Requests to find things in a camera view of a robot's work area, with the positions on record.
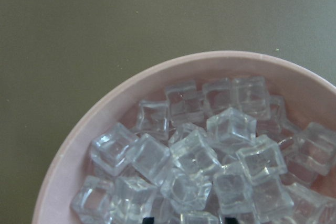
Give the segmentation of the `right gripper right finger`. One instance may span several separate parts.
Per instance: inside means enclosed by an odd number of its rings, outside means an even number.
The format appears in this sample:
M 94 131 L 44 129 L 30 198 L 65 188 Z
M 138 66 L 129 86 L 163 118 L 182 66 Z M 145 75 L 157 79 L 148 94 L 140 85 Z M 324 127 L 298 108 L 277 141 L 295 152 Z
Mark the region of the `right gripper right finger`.
M 225 217 L 225 224 L 238 224 L 238 220 L 234 217 Z

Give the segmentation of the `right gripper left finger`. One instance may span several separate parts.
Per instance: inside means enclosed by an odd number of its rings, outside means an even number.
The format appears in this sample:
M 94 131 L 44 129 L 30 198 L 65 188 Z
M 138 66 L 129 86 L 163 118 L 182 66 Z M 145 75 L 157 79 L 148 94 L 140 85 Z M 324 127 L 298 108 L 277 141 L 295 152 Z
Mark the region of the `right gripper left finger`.
M 154 217 L 145 217 L 142 219 L 142 224 L 155 224 Z

